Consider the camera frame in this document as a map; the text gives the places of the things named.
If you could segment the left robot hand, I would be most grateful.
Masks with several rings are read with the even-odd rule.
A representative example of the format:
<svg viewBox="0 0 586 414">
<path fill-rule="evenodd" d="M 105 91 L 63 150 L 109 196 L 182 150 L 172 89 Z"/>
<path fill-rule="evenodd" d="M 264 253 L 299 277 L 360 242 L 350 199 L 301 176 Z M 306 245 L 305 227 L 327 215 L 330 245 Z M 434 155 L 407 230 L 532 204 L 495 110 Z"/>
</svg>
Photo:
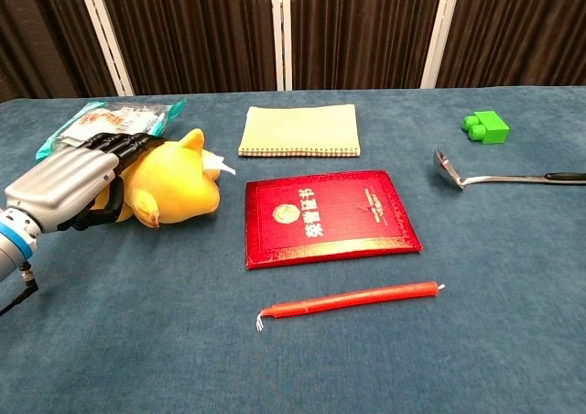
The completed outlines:
<svg viewBox="0 0 586 414">
<path fill-rule="evenodd" d="M 5 189 L 7 206 L 43 233 L 114 223 L 124 205 L 122 172 L 164 142 L 147 133 L 98 133 L 52 153 L 12 182 Z"/>
</svg>

